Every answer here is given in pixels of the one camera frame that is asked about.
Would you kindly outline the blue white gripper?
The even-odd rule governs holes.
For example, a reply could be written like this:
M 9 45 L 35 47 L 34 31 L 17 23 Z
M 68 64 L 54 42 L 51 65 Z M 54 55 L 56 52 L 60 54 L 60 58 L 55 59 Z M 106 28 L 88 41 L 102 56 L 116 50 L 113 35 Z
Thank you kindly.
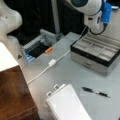
M 112 6 L 106 1 L 102 1 L 99 10 L 94 13 L 84 15 L 84 24 L 89 28 L 91 34 L 102 34 L 111 18 Z

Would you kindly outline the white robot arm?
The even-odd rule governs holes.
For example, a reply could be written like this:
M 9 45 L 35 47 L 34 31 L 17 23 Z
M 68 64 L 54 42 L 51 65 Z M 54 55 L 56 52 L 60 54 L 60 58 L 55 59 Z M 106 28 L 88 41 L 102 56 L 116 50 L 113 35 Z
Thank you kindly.
M 100 35 L 106 30 L 112 11 L 106 0 L 65 0 L 65 3 L 84 14 L 84 24 L 93 35 Z

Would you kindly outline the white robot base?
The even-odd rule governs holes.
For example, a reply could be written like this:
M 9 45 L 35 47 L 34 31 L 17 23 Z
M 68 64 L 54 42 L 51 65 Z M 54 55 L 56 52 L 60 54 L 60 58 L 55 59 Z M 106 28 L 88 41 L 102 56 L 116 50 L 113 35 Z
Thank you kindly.
M 7 6 L 4 0 L 0 0 L 0 42 L 2 42 L 11 54 L 17 58 L 22 55 L 18 39 L 11 32 L 22 25 L 22 17 L 19 12 Z

